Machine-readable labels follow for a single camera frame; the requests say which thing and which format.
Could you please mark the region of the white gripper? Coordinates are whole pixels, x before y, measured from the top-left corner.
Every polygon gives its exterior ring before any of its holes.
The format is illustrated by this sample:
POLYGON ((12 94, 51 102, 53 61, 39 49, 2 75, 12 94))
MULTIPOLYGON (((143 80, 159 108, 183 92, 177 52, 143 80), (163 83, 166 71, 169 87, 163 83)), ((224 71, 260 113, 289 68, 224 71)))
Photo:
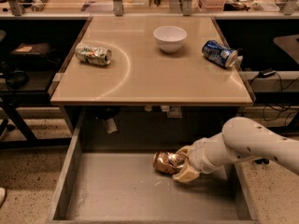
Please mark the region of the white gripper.
POLYGON ((211 174, 219 169, 219 167, 214 165, 207 157, 206 141, 206 138, 199 139, 192 145, 182 147, 177 151, 178 155, 189 158, 191 166, 184 166, 177 174, 172 175, 175 181, 189 183, 198 178, 199 173, 211 174))

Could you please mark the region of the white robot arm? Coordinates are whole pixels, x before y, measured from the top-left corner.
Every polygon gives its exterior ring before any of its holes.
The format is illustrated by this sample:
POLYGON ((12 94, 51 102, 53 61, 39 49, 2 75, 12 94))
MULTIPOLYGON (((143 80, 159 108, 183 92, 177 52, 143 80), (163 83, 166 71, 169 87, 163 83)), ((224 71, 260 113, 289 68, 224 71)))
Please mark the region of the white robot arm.
POLYGON ((299 141, 276 134, 260 123, 242 117, 229 119, 221 132, 201 138, 177 154, 186 159, 173 179, 188 183, 200 174, 211 174, 223 164, 267 158, 299 174, 299 141))

